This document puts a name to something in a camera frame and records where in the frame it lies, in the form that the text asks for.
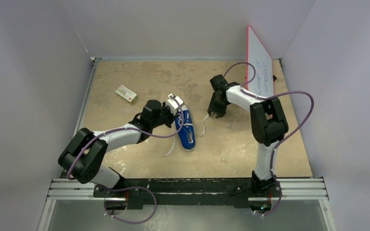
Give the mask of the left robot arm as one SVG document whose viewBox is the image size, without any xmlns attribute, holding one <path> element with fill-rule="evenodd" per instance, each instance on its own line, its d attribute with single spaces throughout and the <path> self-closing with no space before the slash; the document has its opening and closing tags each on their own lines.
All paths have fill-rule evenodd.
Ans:
<svg viewBox="0 0 370 231">
<path fill-rule="evenodd" d="M 102 165 L 105 154 L 126 145 L 142 143 L 159 126 L 171 127 L 178 116 L 183 116 L 183 105 L 183 100 L 170 95 L 163 103 L 147 101 L 142 111 L 121 127 L 104 131 L 81 128 L 60 154 L 58 164 L 67 171 L 69 180 L 99 184 L 111 196 L 118 197 L 124 192 L 122 176 Z"/>
</svg>

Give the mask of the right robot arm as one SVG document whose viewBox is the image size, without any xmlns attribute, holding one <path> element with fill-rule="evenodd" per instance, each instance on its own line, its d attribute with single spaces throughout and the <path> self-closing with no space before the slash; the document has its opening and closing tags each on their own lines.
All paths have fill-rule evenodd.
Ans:
<svg viewBox="0 0 370 231">
<path fill-rule="evenodd" d="M 236 82 L 227 82 L 223 75 L 210 79 L 213 94 L 208 106 L 208 115 L 221 118 L 227 106 L 234 104 L 250 113 L 253 137 L 258 142 L 258 154 L 252 172 L 251 189 L 255 195 L 262 196 L 276 184 L 275 156 L 277 145 L 289 130 L 281 102 L 278 98 L 261 99 L 244 90 Z"/>
</svg>

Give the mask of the blue canvas sneaker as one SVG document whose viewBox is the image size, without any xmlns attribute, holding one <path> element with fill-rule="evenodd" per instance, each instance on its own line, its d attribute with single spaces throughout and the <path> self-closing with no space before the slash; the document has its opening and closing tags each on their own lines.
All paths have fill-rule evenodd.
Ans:
<svg viewBox="0 0 370 231">
<path fill-rule="evenodd" d="M 190 110 L 186 105 L 182 106 L 182 110 L 183 117 L 180 117 L 180 112 L 178 112 L 178 117 L 174 121 L 175 128 L 179 131 L 177 135 L 182 148 L 186 151 L 192 151 L 196 146 L 193 121 Z"/>
</svg>

